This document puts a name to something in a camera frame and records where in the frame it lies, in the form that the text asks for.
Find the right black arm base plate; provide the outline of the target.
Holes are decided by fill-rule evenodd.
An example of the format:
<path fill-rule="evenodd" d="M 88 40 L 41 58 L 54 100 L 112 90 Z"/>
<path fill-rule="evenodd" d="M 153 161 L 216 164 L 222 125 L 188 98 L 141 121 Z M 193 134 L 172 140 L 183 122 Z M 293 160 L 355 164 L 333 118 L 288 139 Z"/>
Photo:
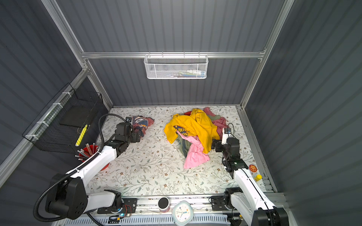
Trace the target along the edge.
<path fill-rule="evenodd" d="M 213 211 L 231 211 L 234 207 L 228 195 L 214 195 L 209 198 Z"/>

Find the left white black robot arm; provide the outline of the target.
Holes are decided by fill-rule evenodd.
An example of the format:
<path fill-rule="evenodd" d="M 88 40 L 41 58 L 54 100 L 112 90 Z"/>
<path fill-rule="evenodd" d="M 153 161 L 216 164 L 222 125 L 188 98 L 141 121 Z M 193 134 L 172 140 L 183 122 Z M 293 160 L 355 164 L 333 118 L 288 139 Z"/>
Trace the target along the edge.
<path fill-rule="evenodd" d="M 120 192 L 105 190 L 91 194 L 85 187 L 107 164 L 122 154 L 131 143 L 139 142 L 143 136 L 140 127 L 129 122 L 119 123 L 115 133 L 92 157 L 68 173 L 54 177 L 51 188 L 45 195 L 45 211 L 69 219 L 76 219 L 99 208 L 109 208 L 113 213 L 124 212 Z"/>

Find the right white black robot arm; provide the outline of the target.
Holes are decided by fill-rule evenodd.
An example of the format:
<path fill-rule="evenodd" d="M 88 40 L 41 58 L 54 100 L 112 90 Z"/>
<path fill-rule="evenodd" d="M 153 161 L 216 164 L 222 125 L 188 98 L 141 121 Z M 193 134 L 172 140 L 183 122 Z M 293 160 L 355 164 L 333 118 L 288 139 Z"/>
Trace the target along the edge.
<path fill-rule="evenodd" d="M 229 137 L 226 141 L 213 140 L 212 149 L 223 155 L 222 164 L 238 187 L 227 188 L 224 203 L 236 209 L 249 226 L 288 226 L 288 214 L 278 208 L 255 182 L 247 164 L 239 153 L 239 140 Z"/>

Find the maroon printed t-shirt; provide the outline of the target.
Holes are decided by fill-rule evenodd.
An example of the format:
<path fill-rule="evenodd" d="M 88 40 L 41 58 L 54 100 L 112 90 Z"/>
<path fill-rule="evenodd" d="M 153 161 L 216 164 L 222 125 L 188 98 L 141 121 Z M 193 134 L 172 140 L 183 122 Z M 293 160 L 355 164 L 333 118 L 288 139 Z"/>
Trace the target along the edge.
<path fill-rule="evenodd" d="M 139 133 L 141 137 L 144 137 L 146 130 L 149 126 L 154 124 L 154 120 L 149 117 L 133 116 L 132 125 L 136 133 Z"/>

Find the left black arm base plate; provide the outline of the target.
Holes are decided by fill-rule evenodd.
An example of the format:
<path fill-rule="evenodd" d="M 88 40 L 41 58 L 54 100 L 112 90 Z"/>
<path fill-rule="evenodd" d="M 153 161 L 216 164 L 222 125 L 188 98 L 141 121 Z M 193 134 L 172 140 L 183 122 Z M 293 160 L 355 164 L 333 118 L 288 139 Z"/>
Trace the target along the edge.
<path fill-rule="evenodd" d="M 98 214 L 131 214 L 137 208 L 137 198 L 122 198 L 119 204 L 97 209 Z"/>

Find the yellow printed t-shirt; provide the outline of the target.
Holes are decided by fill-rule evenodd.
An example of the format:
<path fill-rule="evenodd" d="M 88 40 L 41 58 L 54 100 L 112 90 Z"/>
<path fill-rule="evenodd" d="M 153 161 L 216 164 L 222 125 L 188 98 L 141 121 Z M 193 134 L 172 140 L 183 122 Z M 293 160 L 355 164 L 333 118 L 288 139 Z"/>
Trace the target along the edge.
<path fill-rule="evenodd" d="M 219 140 L 217 126 L 214 125 L 207 114 L 198 108 L 194 108 L 190 115 L 176 114 L 165 126 L 164 133 L 172 144 L 178 137 L 177 132 L 189 137 L 198 137 L 203 147 L 203 153 L 208 154 L 212 150 L 213 140 Z"/>

